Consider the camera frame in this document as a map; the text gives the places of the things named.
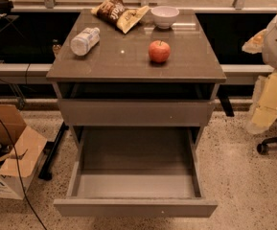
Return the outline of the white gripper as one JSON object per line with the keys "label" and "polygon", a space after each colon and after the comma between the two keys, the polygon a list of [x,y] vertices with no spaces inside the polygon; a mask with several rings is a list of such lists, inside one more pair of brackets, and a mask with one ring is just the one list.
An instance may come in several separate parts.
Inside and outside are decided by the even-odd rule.
{"label": "white gripper", "polygon": [[[248,54],[261,53],[266,29],[246,41],[242,50]],[[251,134],[261,134],[277,119],[277,71],[267,77],[259,76],[253,91],[252,106],[249,109],[246,130]]]}

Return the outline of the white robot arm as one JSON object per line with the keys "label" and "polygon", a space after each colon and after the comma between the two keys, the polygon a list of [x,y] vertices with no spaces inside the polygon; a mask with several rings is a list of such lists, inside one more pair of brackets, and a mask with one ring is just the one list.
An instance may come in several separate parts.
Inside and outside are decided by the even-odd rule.
{"label": "white robot arm", "polygon": [[277,14],[265,29],[246,41],[242,50],[249,54],[262,54],[263,62],[273,68],[267,77],[259,76],[255,82],[252,105],[246,130],[252,134],[268,130],[277,119]]}

